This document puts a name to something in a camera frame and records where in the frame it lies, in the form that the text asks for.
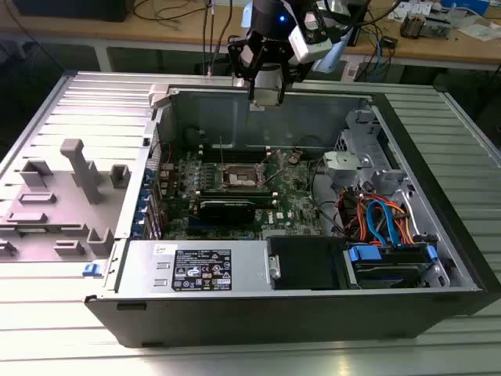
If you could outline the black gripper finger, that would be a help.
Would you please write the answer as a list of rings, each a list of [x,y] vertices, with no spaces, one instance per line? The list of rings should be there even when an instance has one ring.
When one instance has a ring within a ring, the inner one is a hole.
[[[263,66],[263,45],[252,31],[246,37],[230,38],[228,55],[234,75],[247,83],[248,99],[253,102],[256,78]]]
[[[281,105],[287,88],[295,82],[302,82],[312,69],[313,62],[300,63],[292,46],[286,42],[274,42],[272,62],[280,65],[278,104]]]

